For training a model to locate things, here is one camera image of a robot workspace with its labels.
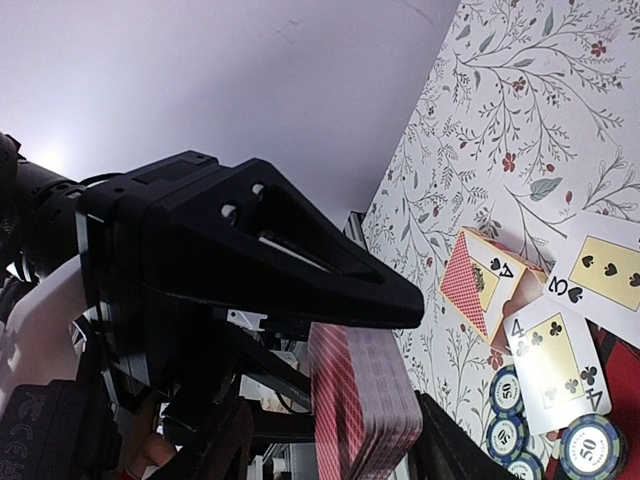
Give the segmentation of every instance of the floral pattern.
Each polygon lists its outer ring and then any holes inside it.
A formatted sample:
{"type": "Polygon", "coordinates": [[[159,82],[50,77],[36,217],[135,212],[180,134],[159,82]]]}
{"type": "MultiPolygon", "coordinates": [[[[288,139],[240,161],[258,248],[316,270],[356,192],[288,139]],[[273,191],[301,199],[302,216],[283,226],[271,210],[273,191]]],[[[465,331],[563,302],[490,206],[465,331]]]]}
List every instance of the floral pattern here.
{"type": "MultiPolygon", "coordinates": [[[[640,221],[639,39],[639,0],[463,0],[365,219],[424,294],[421,327],[396,333],[411,381],[483,448],[512,360],[438,293],[455,237],[475,226],[550,271],[579,210],[640,221]]],[[[543,463],[552,437],[529,440],[543,463]]]]}

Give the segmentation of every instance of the poker chip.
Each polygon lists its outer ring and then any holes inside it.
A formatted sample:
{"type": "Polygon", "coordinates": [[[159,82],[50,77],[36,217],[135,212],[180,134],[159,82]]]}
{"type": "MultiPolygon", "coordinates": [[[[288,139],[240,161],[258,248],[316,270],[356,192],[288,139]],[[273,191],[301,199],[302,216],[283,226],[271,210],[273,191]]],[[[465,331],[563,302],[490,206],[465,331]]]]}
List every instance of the poker chip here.
{"type": "Polygon", "coordinates": [[[505,467],[520,456],[526,441],[526,428],[518,417],[495,417],[487,429],[487,451],[505,467]]]}
{"type": "Polygon", "coordinates": [[[575,420],[560,443],[562,468],[575,480],[612,480],[624,469],[628,454],[624,435],[596,414],[575,420]]]}
{"type": "Polygon", "coordinates": [[[522,452],[516,460],[509,464],[507,470],[522,480],[544,480],[542,465],[529,452],[522,452]]]}
{"type": "Polygon", "coordinates": [[[498,415],[512,417],[524,411],[520,382],[513,365],[501,368],[493,377],[489,399],[491,408],[498,415]]]}

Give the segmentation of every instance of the wall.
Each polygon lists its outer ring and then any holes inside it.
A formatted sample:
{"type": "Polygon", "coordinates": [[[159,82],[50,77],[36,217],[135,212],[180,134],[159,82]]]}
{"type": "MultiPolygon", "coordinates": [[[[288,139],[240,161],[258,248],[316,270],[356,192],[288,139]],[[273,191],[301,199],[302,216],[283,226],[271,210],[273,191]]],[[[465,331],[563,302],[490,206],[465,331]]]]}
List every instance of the wall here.
{"type": "Polygon", "coordinates": [[[367,208],[453,0],[3,0],[0,131],[80,179],[186,149],[367,208]]]}

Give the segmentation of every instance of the four of clubs card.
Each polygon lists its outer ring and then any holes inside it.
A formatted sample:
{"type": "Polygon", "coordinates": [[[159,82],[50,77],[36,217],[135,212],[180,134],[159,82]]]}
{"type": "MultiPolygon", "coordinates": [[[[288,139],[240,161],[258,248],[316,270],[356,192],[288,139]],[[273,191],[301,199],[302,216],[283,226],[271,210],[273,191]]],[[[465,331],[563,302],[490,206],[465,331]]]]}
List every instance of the four of clubs card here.
{"type": "Polygon", "coordinates": [[[611,399],[585,319],[540,297],[504,321],[532,435],[605,415],[611,399]]]}
{"type": "Polygon", "coordinates": [[[640,226],[580,212],[544,294],[640,347],[640,226]]]}

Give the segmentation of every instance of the number 4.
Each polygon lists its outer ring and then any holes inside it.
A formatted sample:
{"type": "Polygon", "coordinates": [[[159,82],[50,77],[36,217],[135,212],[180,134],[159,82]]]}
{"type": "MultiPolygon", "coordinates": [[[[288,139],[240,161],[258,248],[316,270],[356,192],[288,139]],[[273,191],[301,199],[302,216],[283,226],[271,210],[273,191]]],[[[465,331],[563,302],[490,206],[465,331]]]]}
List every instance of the number 4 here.
{"type": "Polygon", "coordinates": [[[602,400],[602,391],[593,393],[593,388],[590,388],[585,392],[587,394],[587,398],[591,402],[591,408],[593,411],[597,411],[600,406],[600,401],[602,400]]]}
{"type": "Polygon", "coordinates": [[[513,327],[511,327],[511,336],[515,337],[516,335],[518,336],[518,338],[524,337],[524,330],[520,326],[520,322],[517,318],[513,321],[513,327]]]}

